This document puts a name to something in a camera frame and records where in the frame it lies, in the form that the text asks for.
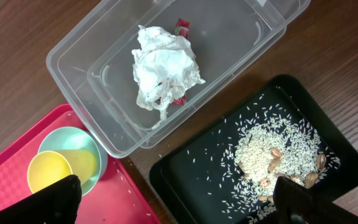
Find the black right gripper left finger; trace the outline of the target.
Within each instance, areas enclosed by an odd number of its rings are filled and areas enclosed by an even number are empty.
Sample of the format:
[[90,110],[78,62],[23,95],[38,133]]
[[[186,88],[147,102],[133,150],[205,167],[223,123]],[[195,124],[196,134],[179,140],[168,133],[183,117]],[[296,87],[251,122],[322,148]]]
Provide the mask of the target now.
[[0,211],[0,224],[74,224],[82,198],[80,180],[69,175]]

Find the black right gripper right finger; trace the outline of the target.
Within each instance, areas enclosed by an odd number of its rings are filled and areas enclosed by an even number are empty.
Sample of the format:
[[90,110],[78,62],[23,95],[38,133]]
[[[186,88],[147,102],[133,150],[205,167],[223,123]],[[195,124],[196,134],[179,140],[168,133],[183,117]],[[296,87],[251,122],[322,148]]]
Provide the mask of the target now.
[[358,216],[313,195],[286,178],[279,177],[273,193],[279,223],[358,224]]

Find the yellow plastic cup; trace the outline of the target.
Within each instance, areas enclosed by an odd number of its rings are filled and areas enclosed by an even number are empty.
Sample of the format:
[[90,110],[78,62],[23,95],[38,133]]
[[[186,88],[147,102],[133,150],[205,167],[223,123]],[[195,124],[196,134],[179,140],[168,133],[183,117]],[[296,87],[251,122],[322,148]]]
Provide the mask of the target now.
[[31,160],[27,183],[30,191],[36,193],[69,175],[76,175],[83,186],[94,176],[96,168],[96,157],[86,149],[43,151]]

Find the small green saucer plate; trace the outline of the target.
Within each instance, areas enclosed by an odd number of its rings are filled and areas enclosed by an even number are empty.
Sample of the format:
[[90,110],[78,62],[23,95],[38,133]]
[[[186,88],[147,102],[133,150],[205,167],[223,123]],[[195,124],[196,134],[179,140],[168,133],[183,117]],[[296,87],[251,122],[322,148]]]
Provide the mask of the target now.
[[106,171],[107,154],[100,150],[98,144],[88,132],[69,126],[58,128],[48,134],[42,141],[38,153],[65,149],[86,149],[96,157],[97,168],[94,176],[81,186],[82,195],[90,193]]

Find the white paper napkin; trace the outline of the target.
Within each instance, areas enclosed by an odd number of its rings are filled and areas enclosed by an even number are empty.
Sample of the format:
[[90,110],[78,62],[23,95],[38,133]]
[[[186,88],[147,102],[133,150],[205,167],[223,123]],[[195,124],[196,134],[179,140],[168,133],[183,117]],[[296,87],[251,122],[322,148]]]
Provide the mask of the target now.
[[136,103],[148,111],[158,110],[156,129],[167,119],[167,108],[190,88],[204,84],[196,55],[185,37],[162,27],[139,26],[140,49],[132,50],[133,76],[139,86]]

